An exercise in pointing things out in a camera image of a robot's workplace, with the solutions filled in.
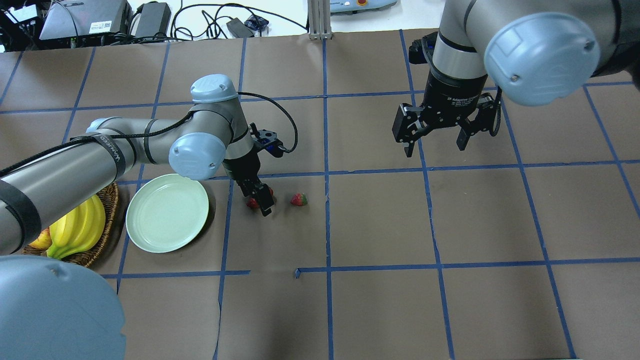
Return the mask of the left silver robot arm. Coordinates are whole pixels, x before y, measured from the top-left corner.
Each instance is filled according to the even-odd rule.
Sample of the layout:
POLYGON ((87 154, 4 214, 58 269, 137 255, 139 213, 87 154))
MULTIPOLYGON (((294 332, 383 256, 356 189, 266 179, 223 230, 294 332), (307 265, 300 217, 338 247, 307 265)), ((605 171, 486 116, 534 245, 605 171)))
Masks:
POLYGON ((233 81, 195 80, 183 119, 109 117, 51 153, 1 173, 1 358, 123 360, 121 301, 93 270, 20 255, 39 233, 115 182, 135 164, 169 164, 196 181, 224 167, 268 215, 274 198, 258 178, 258 133, 247 124, 233 81))

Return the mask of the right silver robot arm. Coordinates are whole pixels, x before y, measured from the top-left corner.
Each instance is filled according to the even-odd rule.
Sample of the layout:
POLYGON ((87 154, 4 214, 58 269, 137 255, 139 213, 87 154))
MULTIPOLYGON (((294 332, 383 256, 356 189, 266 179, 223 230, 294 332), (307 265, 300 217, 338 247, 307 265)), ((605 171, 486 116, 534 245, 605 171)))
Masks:
POLYGON ((448 0, 438 30, 407 51, 429 75, 420 105, 398 107, 394 141, 410 158, 421 137, 458 127, 463 151, 498 134, 503 95, 544 106, 622 71, 638 86, 639 20, 637 0, 448 0))

